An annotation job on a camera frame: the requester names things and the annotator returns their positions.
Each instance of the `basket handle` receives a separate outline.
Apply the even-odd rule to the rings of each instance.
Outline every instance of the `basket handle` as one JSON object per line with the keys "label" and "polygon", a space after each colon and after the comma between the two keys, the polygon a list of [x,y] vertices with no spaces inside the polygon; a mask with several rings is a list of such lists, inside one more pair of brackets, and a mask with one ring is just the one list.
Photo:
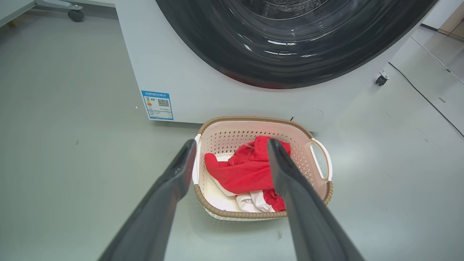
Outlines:
{"label": "basket handle", "polygon": [[195,155],[195,163],[193,164],[193,170],[192,170],[192,181],[194,184],[198,184],[200,180],[200,148],[201,148],[201,143],[200,143],[200,138],[201,134],[198,134],[195,137],[195,141],[197,143],[197,151]]}
{"label": "basket handle", "polygon": [[[317,158],[316,158],[316,155],[314,154],[314,150],[313,150],[313,144],[316,144],[322,151],[322,154],[324,155],[325,157],[325,161],[327,163],[327,177],[324,177],[324,175],[322,174],[322,171],[321,171],[321,168],[319,167],[319,163],[317,161]],[[330,156],[329,156],[329,152],[327,151],[327,149],[324,147],[324,145],[322,145],[321,142],[319,142],[318,140],[312,138],[308,141],[308,143],[306,143],[305,145],[306,147],[309,147],[309,150],[311,150],[311,154],[314,158],[314,161],[316,163],[316,166],[317,166],[317,170],[319,171],[319,175],[321,175],[321,178],[327,183],[329,181],[332,181],[332,160],[330,159]]]}

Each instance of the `red clothing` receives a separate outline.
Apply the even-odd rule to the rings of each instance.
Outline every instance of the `red clothing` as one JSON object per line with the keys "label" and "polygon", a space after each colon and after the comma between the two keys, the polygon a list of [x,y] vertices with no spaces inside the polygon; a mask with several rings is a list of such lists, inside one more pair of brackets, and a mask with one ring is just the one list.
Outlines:
{"label": "red clothing", "polygon": [[[280,211],[284,209],[284,201],[274,191],[272,183],[271,167],[267,155],[267,141],[270,138],[256,137],[254,142],[242,145],[235,151],[227,162],[218,162],[213,153],[208,153],[205,155],[205,163],[208,172],[224,189],[235,194],[263,190],[266,202],[273,207],[276,204],[279,210],[274,209]],[[290,144],[286,142],[281,142],[281,144],[290,154]]]}

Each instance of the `wicker rim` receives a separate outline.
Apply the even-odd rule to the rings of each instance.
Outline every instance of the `wicker rim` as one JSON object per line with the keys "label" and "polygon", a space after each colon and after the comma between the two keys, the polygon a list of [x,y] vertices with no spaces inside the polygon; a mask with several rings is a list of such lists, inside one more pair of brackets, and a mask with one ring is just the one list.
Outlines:
{"label": "wicker rim", "polygon": [[[232,116],[232,117],[214,118],[214,119],[207,121],[205,124],[203,124],[203,126],[200,128],[198,133],[203,134],[203,132],[205,131],[207,127],[209,127],[210,125],[216,122],[221,122],[221,121],[262,121],[262,122],[274,122],[274,123],[288,124],[288,125],[292,125],[296,127],[297,129],[301,130],[306,136],[308,136],[309,139],[314,138],[313,135],[307,129],[305,129],[303,126],[301,126],[300,124],[296,122],[285,120],[285,119],[279,119],[279,118],[250,117],[250,116]],[[332,199],[332,194],[334,192],[334,185],[332,181],[329,181],[326,183],[326,186],[327,186],[327,189],[326,189],[326,193],[325,193],[323,201],[327,205]],[[211,211],[213,214],[216,214],[222,217],[268,219],[268,218],[280,218],[280,217],[287,216],[287,211],[270,212],[270,213],[249,213],[249,212],[233,212],[233,211],[221,210],[211,205],[208,202],[208,200],[205,199],[205,196],[203,196],[203,193],[201,192],[200,186],[198,184],[195,184],[193,186],[193,189],[195,190],[195,194],[197,195],[198,201],[200,201],[200,203],[203,205],[204,208]]]}

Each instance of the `white fabric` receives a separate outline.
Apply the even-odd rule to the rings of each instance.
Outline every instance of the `white fabric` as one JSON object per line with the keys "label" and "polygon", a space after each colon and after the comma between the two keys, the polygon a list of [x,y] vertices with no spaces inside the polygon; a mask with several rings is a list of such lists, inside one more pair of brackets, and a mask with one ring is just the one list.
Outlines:
{"label": "white fabric", "polygon": [[238,206],[244,212],[262,213],[253,203],[249,192],[237,195],[236,199]]}
{"label": "white fabric", "polygon": [[264,194],[262,190],[252,191],[250,192],[250,195],[253,203],[259,210],[263,212],[275,212],[274,208],[272,208],[272,205],[269,205],[264,200]]}
{"label": "white fabric", "polygon": [[222,187],[222,185],[219,183],[219,181],[215,178],[213,178],[214,180],[214,183],[216,183],[216,185],[219,187],[219,189],[226,195],[226,196],[236,196],[238,194],[235,194],[235,193],[232,193],[228,190],[226,190],[224,187]]}
{"label": "white fabric", "polygon": [[238,207],[244,212],[275,212],[274,208],[272,208],[272,205],[269,205],[264,200],[264,194],[262,190],[235,194],[226,190],[217,179],[213,178],[213,180],[226,196],[236,196],[235,199],[237,200]]}

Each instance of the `washing machine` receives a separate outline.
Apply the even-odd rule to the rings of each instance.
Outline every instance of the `washing machine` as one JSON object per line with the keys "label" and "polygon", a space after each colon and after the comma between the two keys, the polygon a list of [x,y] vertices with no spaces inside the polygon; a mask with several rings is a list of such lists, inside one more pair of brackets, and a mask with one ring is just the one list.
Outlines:
{"label": "washing machine", "polygon": [[120,0],[116,9],[148,119],[263,116],[323,131],[374,86],[435,2]]}

